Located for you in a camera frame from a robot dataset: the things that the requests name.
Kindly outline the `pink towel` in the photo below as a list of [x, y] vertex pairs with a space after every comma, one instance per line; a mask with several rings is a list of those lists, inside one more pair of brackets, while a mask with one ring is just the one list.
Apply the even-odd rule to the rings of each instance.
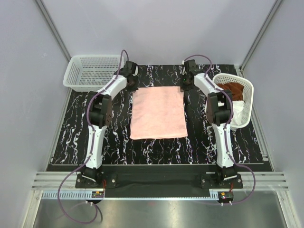
[[133, 93], [130, 138], [187, 137], [183, 96], [178, 86], [139, 88]]

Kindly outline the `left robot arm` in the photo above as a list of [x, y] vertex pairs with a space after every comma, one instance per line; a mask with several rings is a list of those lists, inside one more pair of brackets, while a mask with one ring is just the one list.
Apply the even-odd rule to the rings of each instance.
[[112, 100], [124, 89], [138, 89], [138, 65], [135, 62], [126, 61], [124, 67], [117, 70], [104, 87], [89, 93], [90, 101], [86, 112], [88, 146], [85, 164], [80, 173], [92, 188], [98, 188], [103, 181], [102, 149], [105, 132], [112, 121]]

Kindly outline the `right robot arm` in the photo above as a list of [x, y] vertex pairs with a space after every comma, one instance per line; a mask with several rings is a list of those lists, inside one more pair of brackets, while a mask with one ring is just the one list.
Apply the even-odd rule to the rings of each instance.
[[220, 188], [227, 188], [237, 177], [230, 137], [233, 117], [231, 92], [216, 85], [207, 72], [198, 68], [194, 59], [186, 58], [182, 67], [180, 89], [189, 90], [196, 86], [207, 97], [206, 118], [213, 127], [217, 146], [216, 184]]

